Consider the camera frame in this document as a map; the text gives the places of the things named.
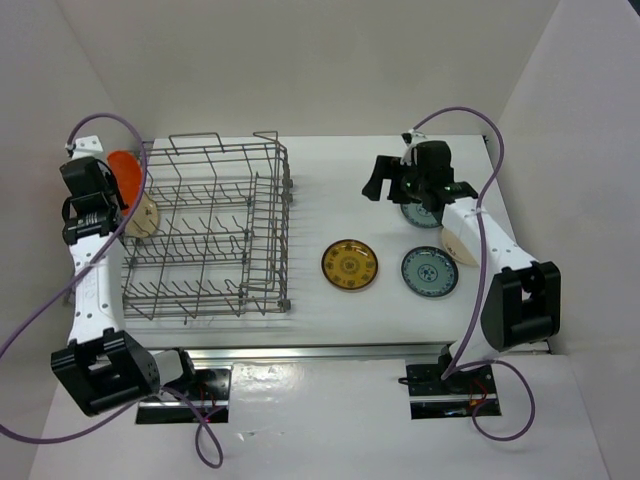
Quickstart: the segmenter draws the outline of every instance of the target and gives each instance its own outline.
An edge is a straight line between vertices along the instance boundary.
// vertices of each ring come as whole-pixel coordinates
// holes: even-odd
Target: metal wire
[[[145,144],[146,193],[160,220],[148,237],[124,238],[125,317],[187,324],[289,310],[292,182],[277,133],[236,144],[217,133],[171,135],[169,143]]]

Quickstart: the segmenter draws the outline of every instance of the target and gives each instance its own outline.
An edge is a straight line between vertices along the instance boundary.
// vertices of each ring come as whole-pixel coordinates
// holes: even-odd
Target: orange plate
[[[367,245],[358,240],[340,240],[322,255],[322,273],[338,288],[359,290],[378,274],[378,259]]]
[[[142,169],[138,164],[138,160],[129,152],[117,150],[107,156],[107,161],[109,162],[109,168],[116,176],[118,190],[120,190],[124,203],[131,207],[142,184]],[[122,211],[123,215],[128,212],[129,208]]]

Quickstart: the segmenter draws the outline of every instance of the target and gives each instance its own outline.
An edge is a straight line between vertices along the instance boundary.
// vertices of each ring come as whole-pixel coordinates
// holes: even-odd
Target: robotic arm
[[[443,141],[424,141],[419,134],[402,135],[407,150],[402,157],[378,156],[362,194],[380,200],[383,180],[390,179],[388,199],[393,203],[421,203],[450,230],[480,264],[478,215],[487,241],[487,277],[479,325],[460,357],[464,364],[498,357],[516,345],[532,343],[560,329],[560,271],[551,262],[540,263],[522,250],[491,216],[477,209],[478,194],[467,182],[456,182],[451,150]],[[460,348],[455,342],[440,357],[446,368]]]
[[[101,159],[98,137],[78,139],[69,153],[71,160],[60,167],[71,193],[62,208],[62,236],[78,273],[113,236],[127,206]],[[77,284],[68,345],[51,354],[53,373],[88,416],[158,394],[162,386],[185,391],[194,381],[195,370],[184,350],[152,355],[124,330],[124,254],[121,239],[116,239]]]

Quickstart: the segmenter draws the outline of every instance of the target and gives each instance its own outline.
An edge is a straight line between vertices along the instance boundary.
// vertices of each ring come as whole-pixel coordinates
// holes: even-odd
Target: white wall
[[[113,104],[53,0],[0,2],[0,65],[4,341],[69,278],[71,264],[61,239],[62,147],[77,120],[113,110]],[[120,137],[113,128],[97,127],[111,139]],[[69,309],[56,305],[0,362],[0,421],[16,431],[42,433],[57,383],[49,355],[65,344],[71,318]],[[0,437],[2,478],[27,478],[34,455],[34,447]]]
[[[561,0],[500,119],[514,230],[563,275],[563,325],[614,480],[640,471],[640,19]]]
[[[452,104],[497,118],[558,3],[58,1],[116,106],[155,135],[396,133]]]

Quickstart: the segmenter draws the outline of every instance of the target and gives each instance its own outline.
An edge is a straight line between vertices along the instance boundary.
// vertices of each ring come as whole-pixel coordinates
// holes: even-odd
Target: blue plate
[[[425,210],[419,203],[400,205],[400,210],[402,210],[402,214],[409,220],[411,225],[420,228],[436,228],[440,226],[433,214]]]
[[[418,247],[402,260],[402,278],[418,295],[443,297],[458,284],[458,267],[445,251]]]

